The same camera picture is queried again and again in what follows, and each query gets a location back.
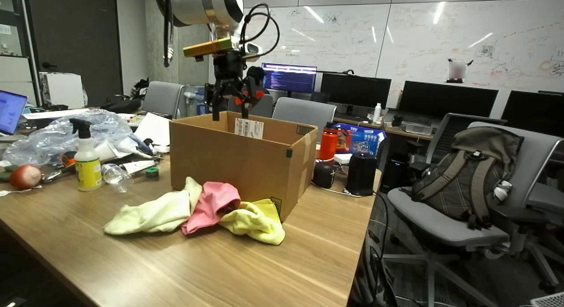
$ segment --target orange water bottle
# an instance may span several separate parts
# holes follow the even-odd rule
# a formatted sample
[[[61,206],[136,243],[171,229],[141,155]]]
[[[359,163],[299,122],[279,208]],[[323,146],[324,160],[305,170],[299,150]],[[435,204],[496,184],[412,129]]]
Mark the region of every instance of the orange water bottle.
[[[331,161],[335,157],[337,151],[337,142],[339,141],[339,133],[348,134],[341,128],[336,128],[334,123],[327,122],[321,135],[321,148],[319,150],[319,159],[322,161]]]

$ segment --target yellow label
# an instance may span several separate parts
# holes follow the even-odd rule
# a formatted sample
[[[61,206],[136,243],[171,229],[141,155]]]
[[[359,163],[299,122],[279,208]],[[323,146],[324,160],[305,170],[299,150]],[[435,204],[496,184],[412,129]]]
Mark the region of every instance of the yellow label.
[[[77,161],[76,175],[79,189],[89,189],[100,186],[102,183],[100,159]]]

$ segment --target whiteboard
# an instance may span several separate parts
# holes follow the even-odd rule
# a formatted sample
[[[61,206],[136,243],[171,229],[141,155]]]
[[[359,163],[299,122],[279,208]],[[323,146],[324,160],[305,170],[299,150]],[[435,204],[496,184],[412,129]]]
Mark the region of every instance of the whiteboard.
[[[280,26],[280,42],[270,54],[248,66],[262,63],[317,66],[318,70],[352,69],[355,74],[374,77],[386,27],[389,4],[314,6],[319,22],[304,7],[274,7],[271,16]],[[266,17],[255,16],[247,26],[246,36],[260,32]],[[276,42],[272,22],[256,40],[266,52]],[[215,81],[210,62],[210,82]]]
[[[564,92],[564,0],[447,2],[433,24],[437,6],[391,6],[377,71],[392,79],[389,106],[405,80],[443,83],[448,58],[474,60],[464,86],[500,90],[496,118],[510,90]]]

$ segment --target yellow cloth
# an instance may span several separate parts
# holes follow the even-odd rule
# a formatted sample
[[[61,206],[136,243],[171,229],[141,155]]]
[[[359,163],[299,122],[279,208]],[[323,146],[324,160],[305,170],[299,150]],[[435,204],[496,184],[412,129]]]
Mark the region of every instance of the yellow cloth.
[[[239,209],[224,215],[219,224],[233,234],[246,234],[252,239],[274,245],[282,243],[286,236],[276,206],[270,199],[254,203],[242,201]]]
[[[157,200],[135,207],[124,205],[105,225],[104,232],[123,235],[141,231],[173,231],[190,218],[200,193],[202,186],[192,177],[186,177],[186,185],[181,191],[167,192]]]

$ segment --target laptop screen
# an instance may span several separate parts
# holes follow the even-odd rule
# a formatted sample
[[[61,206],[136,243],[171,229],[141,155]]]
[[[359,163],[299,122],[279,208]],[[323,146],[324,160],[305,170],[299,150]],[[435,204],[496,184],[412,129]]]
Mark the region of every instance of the laptop screen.
[[[0,90],[0,132],[14,134],[28,97]]]

